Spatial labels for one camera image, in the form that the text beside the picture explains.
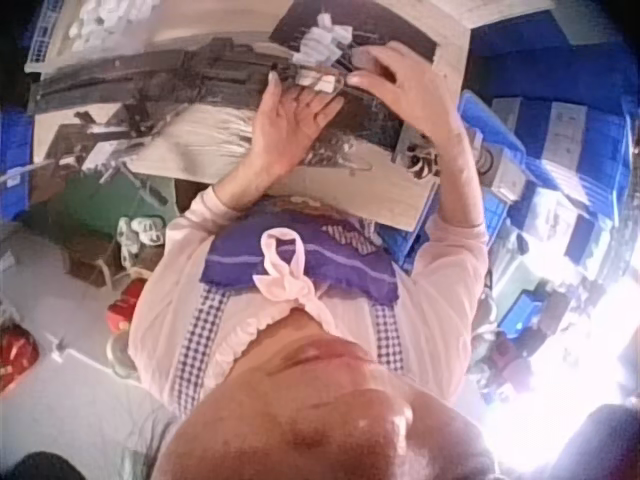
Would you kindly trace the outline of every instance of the checkered apron strap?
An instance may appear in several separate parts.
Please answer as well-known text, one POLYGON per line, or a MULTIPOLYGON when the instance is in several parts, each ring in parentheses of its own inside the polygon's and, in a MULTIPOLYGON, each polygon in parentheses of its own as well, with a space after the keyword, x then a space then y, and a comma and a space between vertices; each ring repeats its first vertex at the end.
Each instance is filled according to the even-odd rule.
POLYGON ((200 399, 211 347, 231 296, 228 290, 208 285, 202 287, 200 304, 180 349, 172 386, 174 403, 183 417, 191 412, 200 399))
POLYGON ((378 363, 393 372, 404 372, 404 355, 395 307, 371 303, 378 344, 378 363))

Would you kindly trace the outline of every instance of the hand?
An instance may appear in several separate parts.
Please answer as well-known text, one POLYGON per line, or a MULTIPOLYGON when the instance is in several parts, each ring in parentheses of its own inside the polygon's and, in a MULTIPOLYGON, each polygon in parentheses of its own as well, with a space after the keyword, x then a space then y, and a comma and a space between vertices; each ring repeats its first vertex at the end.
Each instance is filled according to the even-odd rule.
POLYGON ((347 84, 378 97, 437 148, 464 132, 444 79, 410 48, 399 42, 360 47, 354 49, 352 60, 362 70, 351 73, 347 84))
POLYGON ((274 179, 286 175, 304 160, 343 104, 341 97, 309 88, 294 87, 283 94, 277 73, 271 72, 253 123, 253 143, 245 161, 274 179))

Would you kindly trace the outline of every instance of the pink long-sleeve shirt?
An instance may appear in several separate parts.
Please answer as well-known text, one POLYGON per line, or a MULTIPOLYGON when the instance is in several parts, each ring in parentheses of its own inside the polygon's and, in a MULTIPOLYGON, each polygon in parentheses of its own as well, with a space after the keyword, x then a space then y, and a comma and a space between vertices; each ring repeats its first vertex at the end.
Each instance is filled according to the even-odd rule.
MULTIPOLYGON (((138 302, 129 353, 143 386, 168 406, 178 354, 203 288, 199 280, 209 246, 238 215, 220 202, 212 188, 200 193, 191 208, 168 225, 164 257, 138 302)), ((431 241, 418 253, 413 274, 409 277, 396 268, 400 294, 396 316, 405 373, 449 401, 469 360, 470 326, 487 270, 487 236, 484 226, 457 228, 438 216, 430 219, 427 231, 431 241)), ((256 278, 254 291, 229 300, 212 346, 202 396, 224 380, 261 330, 293 308, 304 308, 327 332, 359 343, 376 358, 368 299, 301 278, 301 244, 302 260, 298 256, 290 267, 283 265, 275 248, 270 248, 273 239, 282 236, 297 234, 273 229, 263 235, 271 274, 256 278), (284 282, 284 277, 297 280, 284 282)))

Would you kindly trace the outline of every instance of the workbench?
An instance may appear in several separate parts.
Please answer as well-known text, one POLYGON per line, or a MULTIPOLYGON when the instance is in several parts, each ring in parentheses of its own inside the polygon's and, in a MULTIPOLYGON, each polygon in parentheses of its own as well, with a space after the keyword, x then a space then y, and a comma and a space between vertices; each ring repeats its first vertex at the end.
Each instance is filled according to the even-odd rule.
MULTIPOLYGON (((146 50, 166 48, 196 48, 207 43, 212 36, 227 36, 236 43, 249 43, 258 51, 277 53, 281 47, 269 44, 268 37, 280 19, 291 7, 293 0, 164 0, 154 13, 153 28, 149 33, 146 50)), ((466 0, 454 2, 454 18, 441 8, 436 0, 377 0, 403 19, 407 20, 437 43, 433 58, 436 71, 446 79, 449 94, 457 101, 467 62, 470 41, 469 25, 477 23, 473 12, 482 12, 485 19, 507 17, 522 11, 546 8, 550 0, 466 0)), ((61 32, 56 31, 54 41, 61 43, 61 32)), ((93 104, 83 107, 98 123, 105 122, 119 108, 119 104, 93 104)), ((194 122, 207 125, 207 116, 216 107, 196 106, 190 114, 194 122)), ((73 114, 77 108, 39 114, 35 121, 34 162, 43 159, 53 135, 62 123, 75 123, 73 114)), ((130 168, 138 173, 160 175, 185 180, 213 183, 229 169, 229 162, 216 158, 215 152, 201 152, 184 159, 162 141, 153 142, 138 159, 130 162, 130 168)), ((412 230, 420 216, 431 186, 412 181, 399 172, 401 167, 390 162, 390 153, 375 145, 359 142, 352 153, 374 166, 370 172, 347 169, 321 169, 301 167, 287 179, 275 185, 271 193, 304 195, 330 203, 354 215, 389 224, 404 230, 412 230), (381 192, 372 198, 371 191, 381 192), (402 192, 399 195, 385 192, 402 192)))

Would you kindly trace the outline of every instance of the red bag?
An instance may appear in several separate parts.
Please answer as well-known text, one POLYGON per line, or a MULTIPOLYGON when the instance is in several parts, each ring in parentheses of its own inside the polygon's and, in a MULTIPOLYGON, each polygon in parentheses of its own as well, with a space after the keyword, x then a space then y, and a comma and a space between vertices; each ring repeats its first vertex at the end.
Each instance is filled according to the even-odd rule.
POLYGON ((19 325, 0 329, 0 393, 29 370, 40 357, 33 336, 19 325))

